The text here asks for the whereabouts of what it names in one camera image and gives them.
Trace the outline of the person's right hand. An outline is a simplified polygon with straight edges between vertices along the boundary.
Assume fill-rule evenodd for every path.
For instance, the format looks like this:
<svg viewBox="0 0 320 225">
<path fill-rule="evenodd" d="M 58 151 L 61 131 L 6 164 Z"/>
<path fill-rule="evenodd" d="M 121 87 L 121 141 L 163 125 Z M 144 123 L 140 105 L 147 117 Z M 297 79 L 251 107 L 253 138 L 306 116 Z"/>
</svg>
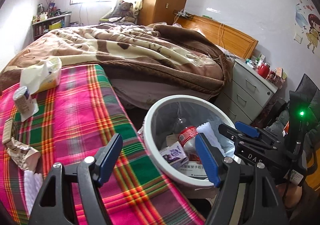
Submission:
<svg viewBox="0 0 320 225">
<path fill-rule="evenodd" d="M 279 184 L 276 186 L 281 197 L 284 198 L 284 205 L 287 209 L 295 207 L 302 197 L 302 187 L 295 184 Z"/>
</svg>

